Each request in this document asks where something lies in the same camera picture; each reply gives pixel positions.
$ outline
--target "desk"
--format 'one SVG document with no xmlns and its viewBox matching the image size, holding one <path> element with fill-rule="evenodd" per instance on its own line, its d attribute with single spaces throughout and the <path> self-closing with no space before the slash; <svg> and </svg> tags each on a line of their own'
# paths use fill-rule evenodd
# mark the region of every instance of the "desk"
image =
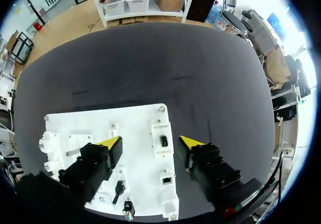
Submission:
<svg viewBox="0 0 321 224">
<path fill-rule="evenodd" d="M 25 172 L 36 174 L 47 161 L 38 149 L 46 114 L 153 103 L 169 109 L 175 151 L 179 135 L 212 141 L 241 170 L 243 182 L 266 180 L 274 119 L 255 51 L 237 36 L 179 23 L 95 32 L 27 67 L 15 99 L 15 141 Z M 174 159 L 180 218 L 212 211 L 183 162 Z"/>
</svg>

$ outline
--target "blue bottle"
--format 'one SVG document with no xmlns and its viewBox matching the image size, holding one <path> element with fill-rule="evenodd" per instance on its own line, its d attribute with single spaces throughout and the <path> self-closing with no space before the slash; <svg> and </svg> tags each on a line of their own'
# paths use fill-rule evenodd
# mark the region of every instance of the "blue bottle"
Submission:
<svg viewBox="0 0 321 224">
<path fill-rule="evenodd" d="M 219 7 L 219 2 L 215 1 L 209 14 L 206 17 L 205 22 L 213 24 L 215 23 L 216 19 L 218 18 L 218 16 L 220 15 L 221 12 L 221 8 Z"/>
</svg>

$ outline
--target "table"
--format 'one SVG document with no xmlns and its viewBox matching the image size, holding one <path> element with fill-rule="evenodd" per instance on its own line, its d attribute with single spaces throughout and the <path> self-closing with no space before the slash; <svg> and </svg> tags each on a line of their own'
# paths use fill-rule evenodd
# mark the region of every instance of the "table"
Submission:
<svg viewBox="0 0 321 224">
<path fill-rule="evenodd" d="M 37 174 L 47 161 L 38 149 L 46 114 L 152 103 L 169 109 L 175 150 L 179 135 L 211 141 L 241 170 L 243 182 L 266 180 L 274 119 L 255 51 L 237 36 L 179 23 L 142 23 L 92 33 L 26 68 L 14 106 L 24 171 Z M 177 155 L 174 159 L 180 218 L 212 211 L 182 161 Z M 161 216 L 145 218 L 164 221 Z"/>
</svg>

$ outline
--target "plastic bin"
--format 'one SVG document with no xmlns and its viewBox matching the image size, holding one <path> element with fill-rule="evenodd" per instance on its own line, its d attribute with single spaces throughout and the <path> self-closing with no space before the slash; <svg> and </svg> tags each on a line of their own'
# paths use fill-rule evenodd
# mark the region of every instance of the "plastic bin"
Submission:
<svg viewBox="0 0 321 224">
<path fill-rule="evenodd" d="M 126 0 L 130 12 L 147 12 L 150 0 Z"/>
<path fill-rule="evenodd" d="M 102 4 L 108 16 L 120 15 L 125 13 L 125 0 Z"/>
</svg>

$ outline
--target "floor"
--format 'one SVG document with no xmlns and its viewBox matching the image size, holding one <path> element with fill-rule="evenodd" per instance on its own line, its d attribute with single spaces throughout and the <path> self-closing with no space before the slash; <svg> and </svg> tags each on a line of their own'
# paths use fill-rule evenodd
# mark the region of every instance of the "floor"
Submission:
<svg viewBox="0 0 321 224">
<path fill-rule="evenodd" d="M 176 17 L 149 17 L 149 22 L 180 22 L 181 18 Z M 78 37 L 87 35 L 91 24 L 97 24 L 91 30 L 91 33 L 105 30 L 102 22 L 100 21 L 96 6 L 93 0 L 85 1 L 79 5 L 71 7 L 70 9 L 62 12 L 54 19 L 47 22 L 42 29 L 37 32 L 33 38 L 34 48 L 30 53 L 29 59 L 25 66 L 16 64 L 14 76 L 16 77 L 15 88 L 19 81 L 19 74 L 25 68 L 30 66 L 35 60 L 50 50 L 72 41 Z M 186 20 L 187 24 L 205 26 L 212 28 L 213 26 L 208 23 L 194 22 Z"/>
</svg>

